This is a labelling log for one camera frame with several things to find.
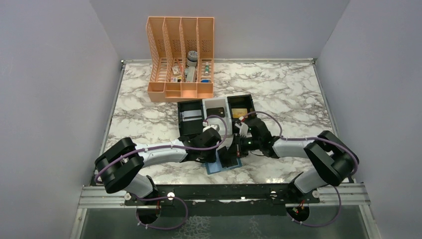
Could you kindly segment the blue leather card holder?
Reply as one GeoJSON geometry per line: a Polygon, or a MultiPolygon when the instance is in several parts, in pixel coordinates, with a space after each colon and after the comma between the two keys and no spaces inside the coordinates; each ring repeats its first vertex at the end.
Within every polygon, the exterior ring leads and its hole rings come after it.
{"type": "Polygon", "coordinates": [[[238,159],[236,159],[234,166],[223,167],[222,166],[222,163],[221,163],[221,161],[219,159],[219,156],[216,155],[216,162],[213,162],[213,163],[209,163],[209,162],[203,163],[202,164],[202,167],[204,167],[206,169],[208,175],[211,175],[211,174],[215,174],[215,173],[219,173],[219,172],[233,170],[235,168],[240,168],[240,167],[242,167],[242,162],[241,162],[241,159],[238,158],[238,159]]]}

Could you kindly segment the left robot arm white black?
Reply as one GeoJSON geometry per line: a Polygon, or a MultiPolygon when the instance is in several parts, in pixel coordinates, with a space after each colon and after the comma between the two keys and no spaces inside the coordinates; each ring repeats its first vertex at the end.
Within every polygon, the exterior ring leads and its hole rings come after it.
{"type": "Polygon", "coordinates": [[[150,176],[139,174],[144,167],[164,163],[205,162],[214,160],[222,139],[218,125],[205,124],[202,133],[193,138],[181,136],[170,143],[142,144],[139,148],[130,137],[119,140],[95,160],[97,183],[108,194],[127,191],[144,204],[156,200],[158,191],[150,176]]]}

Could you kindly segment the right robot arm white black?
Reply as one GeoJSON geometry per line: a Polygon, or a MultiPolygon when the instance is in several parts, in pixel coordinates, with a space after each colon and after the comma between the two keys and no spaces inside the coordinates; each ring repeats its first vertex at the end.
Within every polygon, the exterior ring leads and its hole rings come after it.
{"type": "Polygon", "coordinates": [[[300,202],[316,188],[338,186],[358,169],[356,154],[331,131],[325,130],[316,137],[284,138],[273,136],[259,118],[240,118],[235,126],[239,132],[233,136],[229,149],[220,152],[221,161],[242,158],[255,150],[269,158],[310,160],[313,168],[300,173],[288,184],[287,196],[292,202],[300,202]]]}

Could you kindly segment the black VIP card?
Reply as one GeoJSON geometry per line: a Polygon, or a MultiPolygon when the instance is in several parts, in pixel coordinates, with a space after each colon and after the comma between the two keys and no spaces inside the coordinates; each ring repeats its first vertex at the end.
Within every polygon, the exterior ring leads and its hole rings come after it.
{"type": "Polygon", "coordinates": [[[237,155],[230,152],[226,146],[217,151],[222,168],[230,168],[238,165],[237,155]]]}

